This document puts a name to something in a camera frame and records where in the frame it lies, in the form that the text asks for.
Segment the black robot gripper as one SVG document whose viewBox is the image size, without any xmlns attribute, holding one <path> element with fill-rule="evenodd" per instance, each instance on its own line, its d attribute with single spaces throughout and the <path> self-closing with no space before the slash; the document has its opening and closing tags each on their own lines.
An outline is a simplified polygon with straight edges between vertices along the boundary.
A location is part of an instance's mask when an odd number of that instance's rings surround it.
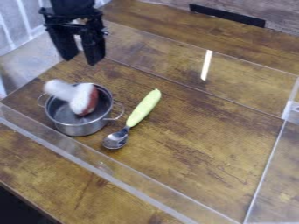
<svg viewBox="0 0 299 224">
<path fill-rule="evenodd" d="M 49 0 L 49 5 L 43 6 L 39 13 L 63 59 L 69 61 L 79 54 L 72 33 L 80 33 L 87 62 L 95 66 L 106 57 L 106 40 L 96 34 L 106 29 L 96 0 Z"/>
</svg>

